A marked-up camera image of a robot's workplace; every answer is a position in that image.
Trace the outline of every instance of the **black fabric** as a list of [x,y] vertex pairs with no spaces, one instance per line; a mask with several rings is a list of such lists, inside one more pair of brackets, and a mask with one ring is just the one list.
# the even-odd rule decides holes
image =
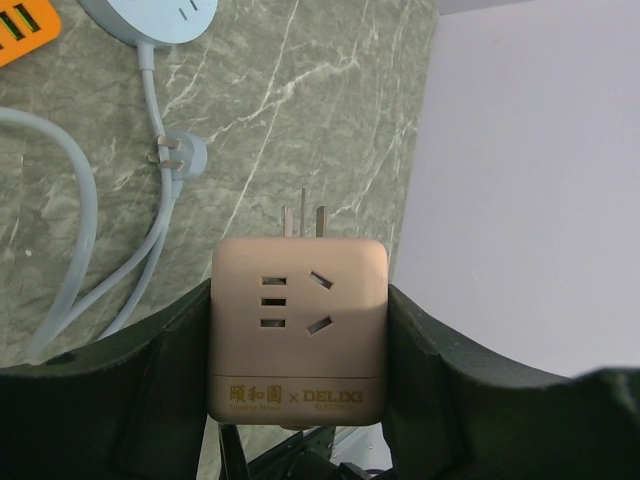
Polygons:
[[391,287],[390,404],[400,479],[640,478],[640,371],[564,379],[508,360]]
[[[194,479],[209,290],[45,365],[0,369],[0,479]],[[393,286],[389,299],[387,476],[640,478],[640,371],[563,379],[481,347]]]
[[209,288],[48,365],[0,370],[0,478],[195,478]]

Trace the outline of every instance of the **beige power adapter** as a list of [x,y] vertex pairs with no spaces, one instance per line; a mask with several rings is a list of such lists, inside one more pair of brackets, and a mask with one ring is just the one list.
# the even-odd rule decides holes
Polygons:
[[374,240],[324,238],[324,207],[317,217],[316,238],[292,236],[286,207],[285,236],[218,245],[208,400],[218,422],[295,427],[381,420],[387,253]]

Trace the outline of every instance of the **marble surface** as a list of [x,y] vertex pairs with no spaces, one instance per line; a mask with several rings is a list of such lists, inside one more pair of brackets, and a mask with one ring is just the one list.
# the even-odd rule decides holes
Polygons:
[[[75,0],[53,4],[60,37],[2,68],[0,105],[55,122],[89,157],[99,195],[89,289],[141,243],[157,208],[159,174],[144,158],[152,132],[134,50]],[[303,186],[307,218],[326,204],[331,235],[379,239],[393,259],[436,19],[433,0],[221,0],[201,38],[159,51],[166,126],[204,137],[209,164],[185,187],[131,321],[207,278],[222,237],[278,235],[281,206],[296,204]],[[23,360],[64,276],[78,200],[68,160],[38,134],[2,126],[0,165],[6,366]],[[95,339],[135,280],[130,275],[81,316],[47,355]],[[250,456],[287,435],[253,427],[243,434]],[[217,468],[215,437],[209,428],[202,478]]]

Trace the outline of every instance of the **light blue cable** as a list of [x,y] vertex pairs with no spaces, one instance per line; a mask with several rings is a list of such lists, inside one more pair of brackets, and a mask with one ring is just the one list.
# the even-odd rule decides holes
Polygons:
[[[142,80],[144,86],[144,94],[145,100],[147,104],[147,109],[149,110],[149,115],[151,117],[151,123],[153,125],[153,130],[156,135],[164,135],[164,125],[162,124],[162,116],[160,114],[160,108],[158,106],[157,96],[155,92],[155,87],[153,83],[153,46],[148,44],[139,45],[138,50],[138,59],[140,62],[140,69],[142,71]],[[168,149],[167,147],[159,147],[159,154],[166,155],[164,158],[168,158]],[[37,338],[34,336],[32,338],[29,347],[27,347],[27,354],[31,358],[37,357],[44,348],[62,331],[64,331],[79,315],[85,312],[89,307],[91,307],[96,301],[98,301],[107,291],[113,288],[117,283],[119,283],[126,275],[128,275],[133,269],[140,264],[144,258],[149,254],[150,251],[154,251],[152,253],[152,257],[155,260],[152,261],[152,258],[147,261],[145,265],[145,269],[143,271],[143,276],[139,279],[138,285],[134,288],[129,300],[125,304],[123,311],[121,311],[118,316],[113,320],[111,325],[114,325],[112,328],[111,325],[108,327],[109,331],[117,331],[124,322],[128,319],[131,312],[135,309],[137,304],[139,303],[142,294],[146,290],[146,287],[149,284],[151,276],[155,271],[155,267],[158,262],[158,258],[160,256],[160,252],[162,250],[162,246],[164,244],[164,236],[166,236],[167,229],[169,227],[169,221],[171,219],[171,213],[173,211],[173,205],[175,203],[175,198],[177,196],[174,195],[173,186],[172,186],[172,175],[171,171],[166,168],[161,168],[161,181],[162,181],[162,194],[160,198],[160,206],[158,208],[158,213],[156,215],[155,222],[147,235],[147,238],[143,242],[143,244],[138,248],[138,250],[125,262],[118,270],[116,270],[113,274],[111,274],[106,280],[100,283],[94,290],[92,290],[89,294],[87,294],[84,298],[82,298],[77,303],[73,304],[73,307],[68,309],[67,312],[59,312],[56,315],[58,321],[56,322],[56,330],[51,334],[50,329],[46,332],[47,335],[40,335]]]
[[98,194],[86,155],[63,129],[30,113],[0,107],[0,123],[11,123],[37,130],[56,142],[67,154],[78,183],[80,223],[67,274],[44,321],[36,330],[28,353],[39,353],[55,336],[58,321],[75,301],[87,273],[98,227]]
[[147,290],[149,286],[149,282],[151,281],[151,277],[153,277],[153,273],[158,265],[158,260],[160,259],[160,254],[162,253],[162,248],[164,247],[164,241],[167,238],[167,233],[169,229],[165,228],[160,236],[158,237],[158,241],[151,249],[151,253],[149,254],[149,258],[147,259],[147,263],[144,266],[144,270],[142,271],[142,275],[140,275],[140,279],[138,280],[138,284],[136,288],[133,289],[127,303],[124,304],[122,310],[118,313],[116,318],[109,324],[107,329],[102,332],[102,335],[98,337],[98,340],[108,337],[109,335],[113,335],[118,330],[122,328],[125,322],[129,319],[135,308],[140,303],[144,292]]
[[[158,105],[158,96],[156,95],[155,85],[153,81],[153,71],[154,71],[154,47],[148,43],[139,43],[138,44],[138,64],[140,67],[140,71],[142,73],[142,85],[144,88],[144,97],[147,104],[147,110],[149,111],[149,117],[151,118],[151,124],[153,125],[153,131],[158,135],[165,135],[164,124],[162,122],[162,115],[160,113],[160,107]],[[169,158],[169,150],[167,147],[159,145],[158,146],[158,156],[162,158]],[[168,190],[165,189],[165,182],[170,181],[172,178],[171,171],[167,168],[160,168],[162,174],[162,191],[163,195],[165,192],[170,192],[172,194],[172,202],[171,208],[169,210],[167,225],[165,229],[160,233],[153,249],[151,250],[151,254],[147,259],[147,263],[145,264],[144,270],[140,279],[138,280],[138,284],[131,292],[127,302],[122,307],[122,310],[118,313],[116,318],[109,324],[107,329],[100,335],[98,339],[102,339],[108,337],[116,333],[118,330],[122,328],[125,322],[129,319],[135,308],[140,303],[142,296],[144,295],[147,287],[149,286],[149,282],[153,277],[153,273],[158,265],[158,260],[160,259],[160,254],[162,253],[162,249],[164,247],[164,242],[167,237],[167,232],[169,229],[169,220],[171,219],[171,213],[173,212],[173,207],[175,206],[175,201],[180,195],[182,190],[182,181],[173,182],[172,186],[169,186]]]
[[171,219],[171,211],[173,209],[173,199],[171,197],[171,172],[163,170],[162,175],[162,196],[160,197],[160,208],[156,215],[156,219],[145,238],[144,242],[138,250],[127,260],[120,268],[113,272],[106,280],[94,288],[82,300],[73,305],[73,308],[64,316],[59,323],[59,328],[55,333],[55,338],[63,330],[65,330],[79,315],[84,313],[89,307],[96,303],[105,293],[117,285],[124,277],[133,271],[149,254],[162,232],[169,227]]

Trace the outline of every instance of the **power strip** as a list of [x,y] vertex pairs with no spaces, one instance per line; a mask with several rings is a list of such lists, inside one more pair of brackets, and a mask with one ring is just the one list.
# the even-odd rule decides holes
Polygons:
[[[304,193],[302,201],[304,212]],[[386,407],[388,264],[366,238],[226,238],[211,273],[209,413],[220,423],[371,425]]]
[[190,42],[211,24],[218,0],[78,0],[111,35],[132,46]]
[[47,0],[0,0],[0,67],[55,39],[60,29]]

